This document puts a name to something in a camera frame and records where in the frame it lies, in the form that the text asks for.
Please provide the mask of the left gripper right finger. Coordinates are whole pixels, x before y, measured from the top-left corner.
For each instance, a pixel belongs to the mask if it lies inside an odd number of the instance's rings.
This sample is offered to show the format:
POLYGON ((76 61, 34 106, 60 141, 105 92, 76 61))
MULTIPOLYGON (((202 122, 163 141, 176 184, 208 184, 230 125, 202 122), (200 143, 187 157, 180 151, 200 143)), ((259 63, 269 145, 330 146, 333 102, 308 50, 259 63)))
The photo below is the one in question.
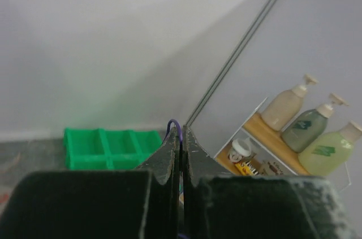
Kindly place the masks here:
POLYGON ((236 176, 183 128, 190 238, 355 238, 338 192, 316 176, 236 176))

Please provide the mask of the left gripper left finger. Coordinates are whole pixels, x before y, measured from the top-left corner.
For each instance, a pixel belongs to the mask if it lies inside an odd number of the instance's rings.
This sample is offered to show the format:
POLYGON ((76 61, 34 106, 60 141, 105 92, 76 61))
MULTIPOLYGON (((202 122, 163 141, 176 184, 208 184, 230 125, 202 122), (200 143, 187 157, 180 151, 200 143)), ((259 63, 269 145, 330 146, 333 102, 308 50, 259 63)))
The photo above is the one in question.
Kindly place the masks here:
POLYGON ((181 132, 127 171, 33 172, 1 214, 2 238, 177 238, 181 132))

